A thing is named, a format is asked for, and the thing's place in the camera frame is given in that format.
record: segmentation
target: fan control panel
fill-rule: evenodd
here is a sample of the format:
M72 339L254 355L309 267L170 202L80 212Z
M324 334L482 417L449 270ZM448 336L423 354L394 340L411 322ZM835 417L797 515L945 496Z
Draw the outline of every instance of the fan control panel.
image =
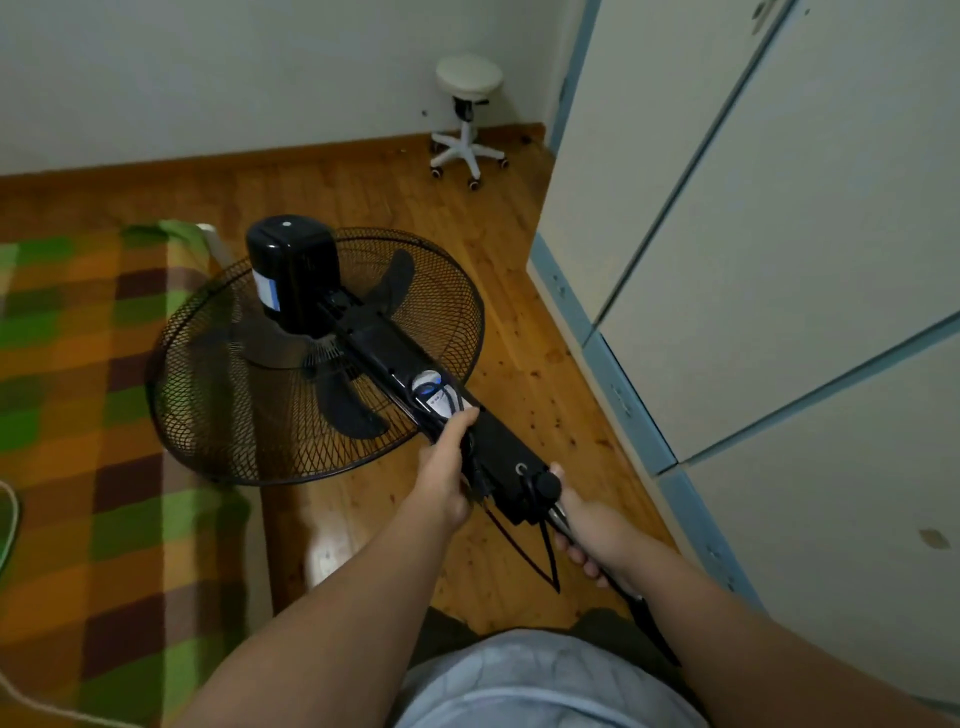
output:
M433 369L424 370L414 377L413 393L420 406L444 420L476 406L465 400L453 385L444 382L444 376Z

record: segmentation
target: white rolling stool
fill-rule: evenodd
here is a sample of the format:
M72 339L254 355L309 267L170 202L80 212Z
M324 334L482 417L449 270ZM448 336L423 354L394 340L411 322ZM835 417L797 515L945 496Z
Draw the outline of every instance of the white rolling stool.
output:
M480 56L465 54L448 56L437 63L437 82L453 96L453 108L460 119L460 138L447 134L432 134L430 151L437 154L430 159L430 173L437 179L444 175L443 165L451 159L463 159L470 168L470 190L480 187L478 157L497 159L501 167L510 164L507 156L496 149L474 144L476 130L473 128L473 105L484 105L489 94L503 83L503 71L492 61Z

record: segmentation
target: wooden floor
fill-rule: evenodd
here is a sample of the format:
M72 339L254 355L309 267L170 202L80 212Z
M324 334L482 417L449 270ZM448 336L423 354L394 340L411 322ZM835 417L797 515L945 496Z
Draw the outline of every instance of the wooden floor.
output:
M524 270L552 169L539 145L500 145L511 167L467 168L431 179L424 140L416 149L6 195L0 240L115 228L159 218L216 225L238 253L246 227L295 212L335 226L383 226L422 235L450 251L486 302L487 333L469 388L544 460L563 463L585 496L623 510L672 544ZM264 510L275 608L341 566L387 522L409 492L421 437L359 470L302 486L268 489ZM539 532L515 529L546 568ZM455 539L434 604L478 631L567 626L594 606L621 608L566 561L563 593L540 581L481 512Z

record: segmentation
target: white cord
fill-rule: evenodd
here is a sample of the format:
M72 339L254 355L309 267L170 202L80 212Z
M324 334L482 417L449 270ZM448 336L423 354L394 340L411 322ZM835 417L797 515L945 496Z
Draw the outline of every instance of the white cord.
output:
M3 490L7 492L7 495L10 497L10 503L13 506L13 518L10 521L10 533L7 535L7 542L4 544L3 550L0 550L0 573L3 573L3 569L7 565L7 561L10 559L10 552L13 549L13 540L16 538L16 528L20 524L20 501L17 500L16 492L9 483L0 480L0 488L3 488ZM82 720L83 722L93 723L94 725L106 725L108 728L140 728L140 726L135 725L134 723L125 723L122 720L111 720L105 717L88 716L85 713L68 711L65 708L58 708L56 705L47 705L46 703L41 703L38 700L34 700L29 695L24 695L22 692L20 692L16 685L14 685L3 673L3 670L0 670L0 685L2 685L4 690L10 694L10 697L16 702L20 703L20 705L25 705L27 708L39 711L41 713L47 713L51 716L69 718L71 720Z

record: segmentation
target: electric fan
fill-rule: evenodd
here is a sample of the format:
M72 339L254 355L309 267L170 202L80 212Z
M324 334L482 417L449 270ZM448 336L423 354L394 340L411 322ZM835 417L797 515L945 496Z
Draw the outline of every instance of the electric fan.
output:
M171 317L146 372L163 445L212 480L266 486L370 462L418 431L480 408L461 445L471 497L559 591L546 524L571 542L559 479L464 386L483 343L483 302L464 270L407 232L278 215L247 232L249 259ZM538 525L549 576L486 506ZM670 659L646 602L609 577Z

